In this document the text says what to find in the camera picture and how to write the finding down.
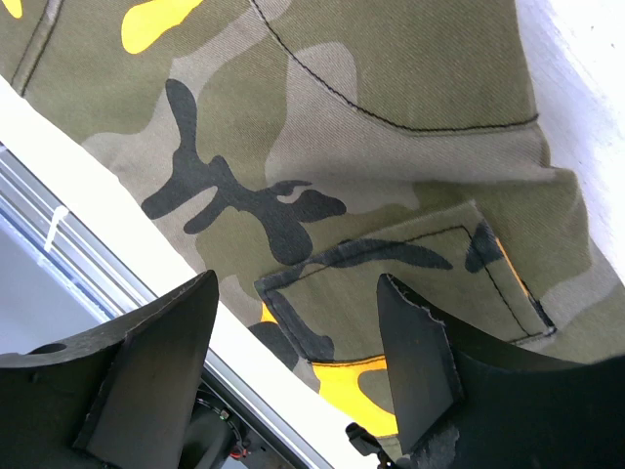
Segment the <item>aluminium frame rail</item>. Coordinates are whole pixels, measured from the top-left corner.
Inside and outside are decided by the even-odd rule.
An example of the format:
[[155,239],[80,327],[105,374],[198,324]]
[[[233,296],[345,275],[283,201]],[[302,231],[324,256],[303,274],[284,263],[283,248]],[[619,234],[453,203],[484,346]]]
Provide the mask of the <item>aluminium frame rail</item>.
[[[85,332],[164,295],[152,292],[2,150],[1,358]],[[174,468],[326,466],[208,346]]]

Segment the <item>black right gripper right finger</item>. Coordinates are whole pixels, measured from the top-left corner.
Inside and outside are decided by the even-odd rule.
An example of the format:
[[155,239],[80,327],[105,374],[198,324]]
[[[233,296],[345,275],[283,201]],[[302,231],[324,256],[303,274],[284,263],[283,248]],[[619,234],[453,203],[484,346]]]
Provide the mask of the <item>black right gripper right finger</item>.
[[624,361],[527,351],[391,275],[377,283],[398,439],[415,468],[620,468]]

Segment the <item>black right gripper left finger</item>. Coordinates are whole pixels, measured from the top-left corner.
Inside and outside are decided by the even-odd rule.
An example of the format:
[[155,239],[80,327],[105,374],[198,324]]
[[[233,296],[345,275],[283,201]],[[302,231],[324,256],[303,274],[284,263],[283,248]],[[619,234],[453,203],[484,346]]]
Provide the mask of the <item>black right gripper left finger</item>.
[[219,299],[213,272],[139,309],[1,358],[5,468],[174,468]]

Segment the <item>camouflage yellow green trousers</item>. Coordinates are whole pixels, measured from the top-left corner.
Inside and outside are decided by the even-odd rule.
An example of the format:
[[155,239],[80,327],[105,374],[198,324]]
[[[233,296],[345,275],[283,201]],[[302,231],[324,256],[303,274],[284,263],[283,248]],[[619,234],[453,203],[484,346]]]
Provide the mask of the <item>camouflage yellow green trousers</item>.
[[383,274],[532,352],[624,351],[513,1],[5,1],[1,75],[392,457]]

